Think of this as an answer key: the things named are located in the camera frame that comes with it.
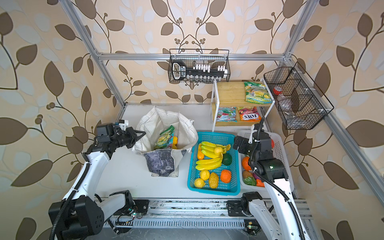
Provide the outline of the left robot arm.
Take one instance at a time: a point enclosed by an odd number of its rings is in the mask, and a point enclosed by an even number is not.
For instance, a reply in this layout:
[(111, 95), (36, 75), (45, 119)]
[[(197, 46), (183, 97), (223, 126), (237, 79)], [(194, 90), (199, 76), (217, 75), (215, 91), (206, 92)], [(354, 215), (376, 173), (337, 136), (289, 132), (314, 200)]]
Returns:
[(49, 208), (51, 240), (84, 240), (101, 232), (115, 212), (136, 212), (130, 191), (112, 193), (102, 202), (95, 200), (102, 173), (116, 149), (132, 148), (146, 132), (134, 130), (128, 121), (101, 124), (88, 150), (82, 154), (85, 164), (73, 186), (60, 202)]

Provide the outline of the cream canvas grocery bag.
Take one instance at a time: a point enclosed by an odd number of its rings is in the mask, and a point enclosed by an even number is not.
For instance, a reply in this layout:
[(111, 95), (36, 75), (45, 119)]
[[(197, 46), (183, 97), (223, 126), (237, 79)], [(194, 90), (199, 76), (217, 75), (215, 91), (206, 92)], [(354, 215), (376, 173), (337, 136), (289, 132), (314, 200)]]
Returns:
[(142, 155), (153, 177), (179, 176), (179, 165), (198, 141), (194, 121), (181, 113), (152, 108), (137, 126), (146, 134), (133, 146)]

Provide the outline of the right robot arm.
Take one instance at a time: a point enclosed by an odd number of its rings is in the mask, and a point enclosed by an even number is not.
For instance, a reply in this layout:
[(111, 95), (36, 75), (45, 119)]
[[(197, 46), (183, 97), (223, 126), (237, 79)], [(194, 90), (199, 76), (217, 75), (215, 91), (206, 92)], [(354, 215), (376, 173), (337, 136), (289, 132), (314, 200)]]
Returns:
[(273, 217), (257, 192), (243, 194), (243, 212), (257, 220), (269, 240), (310, 239), (294, 201), (285, 165), (274, 157), (272, 140), (263, 130), (263, 124), (253, 125), (248, 138), (235, 137), (233, 148), (249, 157), (248, 165), (252, 173), (264, 183), (276, 217)]

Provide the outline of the orange persimmon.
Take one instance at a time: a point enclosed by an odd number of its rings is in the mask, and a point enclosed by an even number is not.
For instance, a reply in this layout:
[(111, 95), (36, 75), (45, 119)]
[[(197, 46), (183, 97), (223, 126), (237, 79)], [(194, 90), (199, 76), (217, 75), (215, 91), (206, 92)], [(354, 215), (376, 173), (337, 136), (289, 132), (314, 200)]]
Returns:
[(251, 168), (250, 165), (249, 165), (249, 160), (250, 160), (249, 157), (244, 157), (244, 158), (242, 159), (242, 167), (243, 167), (243, 169), (246, 170), (246, 171), (251, 171), (251, 170), (252, 170), (252, 168)]

